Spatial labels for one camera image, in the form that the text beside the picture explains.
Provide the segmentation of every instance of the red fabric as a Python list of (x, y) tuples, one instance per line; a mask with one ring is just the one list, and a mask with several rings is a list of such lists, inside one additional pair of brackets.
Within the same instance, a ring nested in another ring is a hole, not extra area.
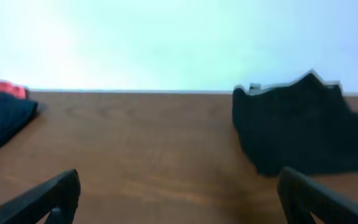
[(25, 88), (23, 86), (14, 85), (7, 81), (0, 81), (0, 91), (12, 94), (19, 99), (26, 99)]

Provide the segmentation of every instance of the wooden table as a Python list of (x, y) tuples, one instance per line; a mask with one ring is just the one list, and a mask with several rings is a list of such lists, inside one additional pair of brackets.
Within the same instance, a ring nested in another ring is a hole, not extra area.
[[(231, 95), (32, 93), (41, 114), (0, 149), (0, 203), (76, 168), (74, 223), (285, 223)], [(349, 98), (358, 110), (358, 98)], [(318, 177), (358, 202), (358, 174)]]

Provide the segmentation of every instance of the wood grain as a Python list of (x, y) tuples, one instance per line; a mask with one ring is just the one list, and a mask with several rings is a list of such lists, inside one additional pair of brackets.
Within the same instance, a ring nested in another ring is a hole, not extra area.
[[(32, 97), (41, 114), (0, 149), (0, 203), (76, 168), (74, 223), (286, 222), (277, 180), (241, 153), (231, 95)], [(358, 174), (318, 181), (358, 202)]]

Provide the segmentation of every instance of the light blue backdrop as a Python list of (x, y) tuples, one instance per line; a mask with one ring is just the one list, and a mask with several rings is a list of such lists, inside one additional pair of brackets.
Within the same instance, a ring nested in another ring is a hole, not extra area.
[(231, 90), (314, 68), (358, 92), (358, 0), (0, 0), (0, 78)]

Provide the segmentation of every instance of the red cloth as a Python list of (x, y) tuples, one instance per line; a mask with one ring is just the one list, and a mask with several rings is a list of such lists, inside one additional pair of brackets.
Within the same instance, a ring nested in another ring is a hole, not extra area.
[(18, 99), (26, 99), (26, 92), (23, 86), (15, 85), (8, 81), (0, 80), (0, 92), (9, 93)]

